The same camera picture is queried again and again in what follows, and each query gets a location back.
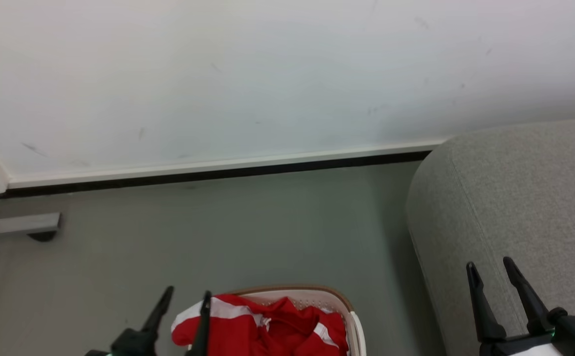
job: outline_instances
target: floor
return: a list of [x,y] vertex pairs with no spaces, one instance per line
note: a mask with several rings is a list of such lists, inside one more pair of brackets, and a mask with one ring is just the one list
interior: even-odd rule
[[355,306],[372,356],[442,356],[404,223],[418,162],[0,201],[62,211],[50,243],[0,237],[0,356],[84,355],[138,328],[169,284],[175,315],[204,290],[325,284]]

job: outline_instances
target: clothing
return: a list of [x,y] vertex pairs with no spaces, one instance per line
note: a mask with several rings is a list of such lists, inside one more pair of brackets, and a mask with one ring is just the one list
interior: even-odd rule
[[[171,326],[174,343],[190,345],[199,326],[202,302],[178,314]],[[307,307],[299,311],[285,297],[260,306],[236,295],[211,299],[208,356],[346,356],[339,313]]]

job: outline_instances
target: laundry basket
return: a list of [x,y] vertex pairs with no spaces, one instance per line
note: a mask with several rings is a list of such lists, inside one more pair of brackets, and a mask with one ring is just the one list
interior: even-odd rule
[[325,286],[290,285],[241,289],[231,294],[251,300],[262,306],[269,306],[283,297],[288,297],[298,309],[313,306],[323,311],[342,315],[347,330],[350,356],[366,356],[364,330],[353,306],[341,293]]

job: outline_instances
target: gray couch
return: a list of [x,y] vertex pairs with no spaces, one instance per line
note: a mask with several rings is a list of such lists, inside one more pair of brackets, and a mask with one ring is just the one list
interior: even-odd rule
[[407,221],[450,356],[477,356],[465,265],[474,261],[508,336],[527,316],[511,256],[551,309],[575,314],[575,120],[469,133],[421,164]]

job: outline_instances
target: black rubber foot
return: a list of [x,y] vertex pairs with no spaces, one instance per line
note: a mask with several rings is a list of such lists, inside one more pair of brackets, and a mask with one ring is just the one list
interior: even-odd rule
[[54,239],[54,236],[56,235],[56,230],[55,231],[46,231],[46,232],[34,232],[32,234],[28,234],[28,236],[35,240],[35,241],[39,241],[39,242],[48,242],[48,241],[52,241]]

